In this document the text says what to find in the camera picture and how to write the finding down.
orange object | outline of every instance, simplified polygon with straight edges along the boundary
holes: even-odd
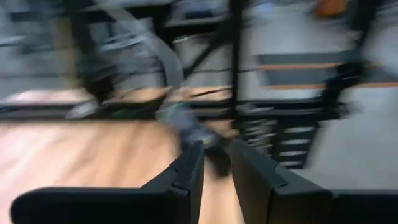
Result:
[[[346,0],[319,0],[317,6],[317,16],[331,17],[338,16],[345,12],[347,8]]]

gray floor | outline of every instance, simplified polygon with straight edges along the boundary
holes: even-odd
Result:
[[[267,13],[252,10],[256,16],[244,34],[243,68],[256,68],[254,55],[301,52],[334,52],[349,47],[349,34],[335,22],[314,21],[305,11],[309,5],[268,8]],[[1,27],[7,26],[2,15]],[[12,33],[1,29],[3,35]],[[398,27],[379,26],[365,54],[372,61],[383,62],[398,75]],[[178,45],[184,63],[188,63],[203,46],[194,40]],[[202,65],[203,69],[228,68],[228,49],[222,48]],[[21,59],[16,49],[0,49],[0,71],[9,78],[0,79],[0,97],[28,89],[64,88],[58,78],[17,78],[15,74],[31,75],[38,66],[31,59]],[[257,72],[242,73],[241,98],[307,98],[313,90],[276,91],[260,86]],[[189,86],[228,85],[228,74],[198,73]],[[159,76],[133,77],[126,86],[158,86]],[[398,187],[398,88],[362,88],[351,90],[346,100],[360,110],[350,117],[325,123],[319,136],[310,166],[300,170],[303,176],[331,188],[396,189]]]

wooden table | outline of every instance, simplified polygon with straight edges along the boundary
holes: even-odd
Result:
[[[194,89],[198,93],[206,88]],[[163,90],[132,91],[124,101],[148,100]],[[222,92],[198,99],[222,99]],[[79,91],[27,91],[16,102],[81,101]],[[233,134],[227,121],[208,125]],[[140,187],[179,154],[176,133],[155,121],[8,122],[0,124],[0,223],[23,192],[43,186]],[[205,161],[200,223],[242,223],[232,178],[217,178]]]

